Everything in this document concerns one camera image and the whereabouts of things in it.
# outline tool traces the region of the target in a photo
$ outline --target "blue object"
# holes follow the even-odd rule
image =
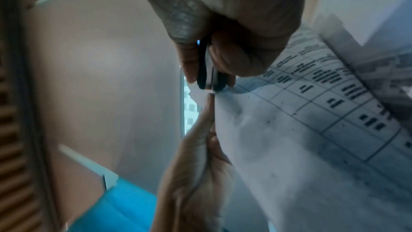
[[[68,231],[148,232],[155,207],[155,195],[119,179]]]

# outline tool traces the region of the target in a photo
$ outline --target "hand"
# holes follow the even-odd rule
[[[208,95],[162,179],[152,232],[221,230],[234,168],[220,148],[214,121],[214,96]]]
[[[263,73],[299,27],[304,0],[149,0],[177,47],[187,81],[197,80],[197,40],[213,33],[215,66],[229,77]]]

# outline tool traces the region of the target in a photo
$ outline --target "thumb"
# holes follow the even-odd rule
[[[177,56],[182,67],[183,74],[188,83],[194,83],[199,73],[199,50],[197,43],[176,43]]]
[[[183,143],[199,145],[206,144],[206,138],[209,135],[210,129],[215,122],[215,96],[214,94],[207,95],[207,102],[196,123],[190,129]]]

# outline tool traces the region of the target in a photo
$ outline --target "paper sheet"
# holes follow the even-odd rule
[[[217,93],[215,114],[279,232],[412,231],[412,139],[307,26],[263,75]]]

